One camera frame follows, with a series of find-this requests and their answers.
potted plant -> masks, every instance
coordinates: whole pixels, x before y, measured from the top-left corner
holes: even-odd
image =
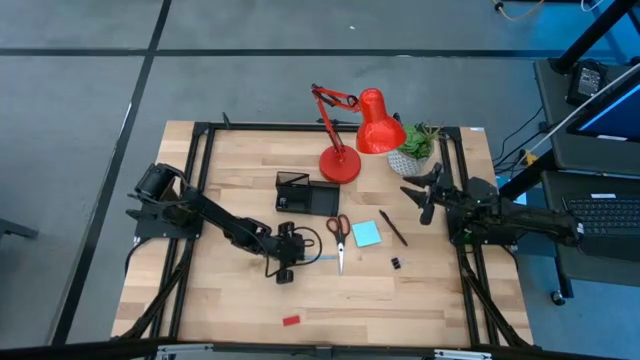
[[[407,133],[407,140],[389,152],[389,165],[400,175],[417,175],[433,153],[433,142],[438,138],[440,129],[420,123],[405,125],[404,131]]]

keyboard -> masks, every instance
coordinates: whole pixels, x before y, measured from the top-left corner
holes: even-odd
[[[574,194],[562,201],[584,226],[583,252],[640,262],[640,194]]]

black cable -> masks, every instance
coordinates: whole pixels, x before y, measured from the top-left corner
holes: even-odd
[[[513,166],[511,166],[511,172],[509,173],[509,179],[513,179],[513,172],[516,170],[516,165],[518,165],[518,164],[513,164]]]
[[[496,157],[495,159],[491,159],[491,161],[496,161],[499,160],[502,157],[502,154],[504,154],[504,145],[507,143],[507,140],[509,140],[509,138],[511,138],[513,135],[517,134],[518,132],[520,132],[520,130],[524,129],[525,126],[529,125],[529,123],[531,123],[535,118],[538,117],[538,115],[540,115],[540,112],[542,111],[542,106],[540,106],[540,109],[538,109],[538,111],[536,111],[536,114],[533,115],[529,120],[527,120],[524,124],[522,124],[522,126],[520,126],[520,128],[514,132],[512,132],[509,136],[507,136],[506,138],[504,138],[504,140],[502,140],[502,149],[500,150],[500,155],[498,155],[498,157]]]
[[[316,238],[318,239],[318,255],[316,255],[315,258],[313,258],[313,259],[311,259],[311,260],[309,260],[309,261],[307,261],[305,263],[297,263],[297,264],[285,266],[283,269],[278,269],[278,270],[274,271],[273,273],[269,274],[269,276],[267,276],[267,277],[272,277],[273,275],[277,274],[278,271],[280,271],[280,270],[286,270],[286,269],[289,269],[289,268],[292,268],[292,267],[296,267],[296,266],[304,266],[304,265],[313,264],[314,262],[318,261],[318,259],[320,259],[320,256],[322,255],[322,239],[320,238],[320,235],[318,235],[318,233],[315,230],[313,230],[312,228],[306,227],[306,226],[298,226],[297,228],[293,229],[293,231],[300,230],[300,229],[309,230],[316,236]]]
[[[129,250],[129,253],[127,254],[127,259],[124,261],[124,275],[125,275],[125,276],[127,276],[127,272],[129,271],[129,261],[131,261],[131,256],[133,256],[133,253],[134,253],[134,252],[136,252],[136,250],[137,250],[140,246],[142,246],[142,245],[146,244],[148,240],[149,240],[149,239],[145,239],[145,240],[140,239],[140,241],[139,241],[137,244],[135,244],[135,245],[131,248],[131,250]]]
[[[511,170],[512,168],[514,168],[515,166],[517,166],[518,164],[516,163],[516,161],[511,161],[511,162],[505,163],[503,165],[506,166],[506,167],[500,168],[500,169],[497,169],[497,168],[494,169],[494,172],[495,172],[496,175],[500,175],[500,174],[502,174],[504,172],[507,172],[507,171]]]
[[[497,168],[498,166],[500,166],[500,164],[502,164],[505,160],[507,160],[509,156],[513,155],[513,153],[520,150],[521,147],[526,145],[529,141],[533,140],[536,136],[540,135],[541,133],[542,133],[541,131],[538,131],[537,133],[533,134],[530,138],[525,140],[522,144],[518,145],[515,149],[513,149],[510,153],[508,153],[505,157],[503,157],[502,160],[500,160],[500,162],[495,164],[493,167]]]
[[[260,240],[255,234],[251,233],[249,230],[243,228],[242,226],[240,226],[240,225],[238,225],[238,224],[236,224],[234,222],[231,222],[231,221],[228,221],[228,223],[235,225],[238,229],[244,231],[247,235],[253,237],[256,240],[256,242],[258,243],[258,245],[260,246],[260,248],[262,249],[262,251],[264,251],[264,255],[267,258],[267,264],[266,264],[266,266],[264,268],[264,276],[267,277],[267,278],[270,278],[270,277],[274,276],[280,270],[292,268],[292,267],[295,267],[295,266],[302,266],[302,265],[312,264],[312,263],[316,262],[320,258],[320,255],[322,255],[322,239],[320,239],[320,235],[318,235],[318,233],[315,230],[313,230],[313,229],[311,229],[309,227],[299,226],[297,228],[294,228],[293,231],[296,231],[296,230],[299,230],[299,229],[309,230],[318,238],[318,247],[319,247],[318,255],[316,255],[315,259],[312,259],[312,260],[310,260],[310,261],[308,261],[306,263],[299,263],[299,264],[290,265],[290,266],[285,267],[284,269],[278,269],[278,270],[274,271],[273,273],[269,274],[269,255],[268,255],[268,252],[267,252],[267,248],[262,243],[262,240]]]

cable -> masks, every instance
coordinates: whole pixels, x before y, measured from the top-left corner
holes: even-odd
[[[264,267],[264,276],[265,276],[266,278],[270,278],[270,277],[274,276],[274,275],[275,275],[275,274],[277,274],[277,273],[278,273],[278,271],[280,271],[280,270],[284,270],[284,269],[292,268],[292,267],[295,267],[295,266],[303,266],[303,265],[309,265],[309,264],[312,264],[312,263],[316,262],[316,261],[320,258],[320,255],[322,255],[322,239],[320,238],[320,235],[318,235],[318,233],[317,233],[315,230],[311,229],[311,228],[308,228],[308,227],[306,227],[306,226],[299,226],[299,227],[297,227],[297,228],[294,228],[294,229],[293,229],[293,231],[296,231],[296,230],[299,230],[299,229],[302,229],[302,230],[309,230],[309,231],[311,231],[311,232],[316,236],[316,238],[318,238],[318,247],[319,247],[319,249],[318,249],[318,255],[316,255],[316,257],[315,257],[314,259],[309,260],[309,261],[307,261],[307,262],[305,262],[305,263],[298,263],[298,264],[290,265],[290,266],[285,267],[284,269],[278,269],[278,270],[274,271],[273,273],[269,274],[269,255],[268,255],[268,253],[267,253],[267,248],[266,248],[266,247],[264,246],[264,244],[262,243],[262,240],[260,240],[260,239],[255,235],[255,234],[251,233],[249,230],[247,230],[247,229],[243,228],[242,226],[240,226],[240,225],[238,225],[238,224],[236,224],[236,223],[234,223],[234,222],[231,222],[231,221],[227,221],[227,222],[228,222],[229,224],[233,224],[235,227],[237,227],[238,229],[240,229],[241,231],[243,231],[245,234],[247,234],[247,235],[249,235],[249,236],[253,237],[253,238],[256,240],[256,242],[258,243],[258,245],[260,246],[260,248],[262,249],[262,251],[264,251],[264,255],[265,255],[265,257],[267,258],[267,264],[266,264],[266,266]],[[307,245],[306,245],[306,241],[307,241],[307,240],[311,240],[311,241],[313,242],[313,240],[312,240],[312,239],[305,239],[305,247],[307,247]]]
[[[514,162],[510,162],[509,165],[507,165],[506,168],[503,169],[494,169],[494,172],[496,175],[500,175],[502,173],[505,173],[509,170],[515,171],[516,166],[518,166],[519,164],[516,164],[515,161]]]
[[[318,235],[318,233],[315,230],[313,230],[312,228],[309,228],[309,227],[306,227],[306,226],[298,226],[297,228],[293,229],[293,231],[296,231],[296,230],[309,230],[316,236],[316,238],[318,239],[318,255],[316,255],[315,258],[307,261],[306,263],[293,264],[293,265],[285,266],[283,269],[278,269],[278,270],[274,271],[273,273],[267,275],[267,277],[272,277],[273,275],[277,274],[278,271],[280,271],[280,270],[285,270],[285,269],[289,269],[289,268],[296,267],[296,266],[304,266],[304,265],[313,264],[314,262],[318,261],[318,259],[320,259],[320,256],[322,255],[322,239],[320,239],[320,235]]]
[[[562,125],[566,124],[569,120],[571,120],[575,114],[577,114],[580,110],[582,110],[585,106],[587,106],[590,102],[592,102],[593,99],[595,99],[595,98],[599,97],[601,94],[605,93],[607,90],[609,90],[610,87],[615,85],[621,79],[627,77],[627,75],[629,75],[629,74],[633,73],[634,71],[636,71],[638,68],[640,68],[640,63],[636,64],[634,67],[632,67],[631,69],[627,70],[624,74],[618,76],[618,78],[616,78],[615,80],[610,82],[607,86],[603,87],[600,91],[595,93],[595,95],[593,95],[587,101],[582,103],[582,105],[578,106],[578,108],[576,108],[571,114],[569,114],[569,116],[567,116],[558,125],[556,125],[555,128],[553,128],[551,131],[549,131],[549,133],[545,137],[543,137],[542,140],[538,141],[538,143],[535,144],[534,147],[531,148],[530,151],[535,150],[538,146],[540,146],[540,144],[542,144],[545,140],[550,138],[551,135],[555,134],[555,132],[558,131],[562,127]]]
[[[513,172],[516,170],[516,165],[517,164],[513,164],[513,166],[511,167],[511,172],[509,173],[509,179],[513,179]]]
[[[585,8],[584,8],[584,0],[580,0],[580,8],[581,8],[581,9],[582,9],[582,11],[584,11],[584,12],[591,12],[591,11],[593,11],[593,9],[597,8],[597,7],[598,7],[598,5],[602,4],[602,2],[603,2],[603,1],[604,1],[604,0],[600,0],[600,1],[598,1],[595,5],[593,5],[593,6],[589,5],[589,8],[588,8],[588,9],[585,9]]]
[[[520,150],[521,147],[526,145],[529,141],[533,140],[536,136],[540,135],[541,133],[542,133],[541,131],[538,131],[537,133],[533,134],[533,136],[531,136],[530,138],[525,140],[522,144],[518,145],[515,149],[513,149],[510,153],[508,153],[505,157],[503,157],[502,160],[500,160],[493,167],[497,168],[498,166],[500,166],[500,164],[502,164],[505,160],[507,160],[509,158],[509,156],[513,155],[514,152]],[[516,164],[520,163],[520,161],[522,161],[522,159],[524,159],[524,156],[520,160],[516,161]]]
[[[522,126],[520,126],[520,128],[514,132],[512,132],[509,136],[507,136],[506,138],[504,138],[504,140],[502,140],[502,149],[500,150],[500,155],[498,155],[497,158],[495,159],[491,159],[491,161],[496,161],[498,159],[500,159],[502,157],[502,154],[504,154],[504,145],[506,144],[507,140],[509,140],[509,138],[511,138],[513,135],[517,134],[520,130],[524,129],[525,126],[529,125],[529,123],[531,123],[535,118],[538,117],[538,115],[540,115],[540,112],[542,111],[542,106],[540,106],[540,109],[538,109],[538,111],[536,111],[536,114],[533,115],[529,120],[527,120],[524,124],[522,124]]]
[[[544,2],[544,0],[540,0],[540,1],[538,1],[538,3],[534,7],[529,9],[529,11],[527,11],[526,13],[524,13],[522,15],[515,16],[515,17],[511,17],[511,16],[507,15],[506,12],[504,12],[504,9],[503,9],[504,4],[502,3],[502,1],[493,0],[493,3],[495,4],[494,9],[500,11],[502,16],[504,16],[505,18],[507,18],[507,20],[510,20],[510,21],[520,21],[520,20],[524,19],[525,17],[533,14],[536,10],[538,10],[540,8],[540,6],[542,5],[543,2]]]
[[[148,240],[149,240],[149,239],[145,239],[145,240],[140,239],[140,241],[139,241],[137,244],[135,244],[135,245],[131,248],[131,250],[129,250],[129,253],[127,254],[127,259],[124,261],[124,275],[125,275],[125,276],[127,276],[127,272],[129,271],[129,261],[131,261],[131,256],[133,256],[133,253],[134,253],[134,252],[136,252],[136,250],[137,250],[140,246],[142,246],[142,245],[146,244]]]

wooden table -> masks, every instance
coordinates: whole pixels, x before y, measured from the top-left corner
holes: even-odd
[[[158,162],[182,168],[193,122],[170,121]],[[462,128],[469,177],[495,182],[482,129]],[[355,147],[355,133],[341,134]],[[319,154],[330,144],[323,132],[229,131],[215,133],[206,196],[236,216],[253,217],[276,228],[284,221],[314,228],[323,239],[323,254],[335,255],[326,219],[275,211],[278,170],[309,173],[322,179]],[[455,150],[450,146],[455,168]],[[375,220],[382,243],[358,248],[347,239],[344,275],[335,260],[296,267],[295,281],[277,285],[265,279],[265,259],[241,251],[222,232],[205,224],[197,241],[189,276],[179,338],[181,340],[280,344],[469,346],[461,281],[454,247],[448,241],[445,215],[436,206],[433,223],[421,226],[420,210],[399,189],[403,183],[385,155],[361,155],[362,171],[341,186],[340,213],[352,224]],[[441,161],[439,147],[425,167]],[[404,234],[405,247],[378,213],[382,209]],[[154,239],[131,259],[113,335],[129,329],[156,295],[167,250],[166,239]],[[315,254],[311,248],[308,254]],[[484,247],[493,299],[525,340],[531,333],[513,259],[499,247]],[[390,259],[403,260],[394,270]],[[272,269],[277,261],[272,261]],[[482,307],[475,300],[481,339],[487,342]],[[172,309],[169,300],[167,309]],[[171,311],[165,311],[163,334]],[[284,327],[284,317],[301,323]]]

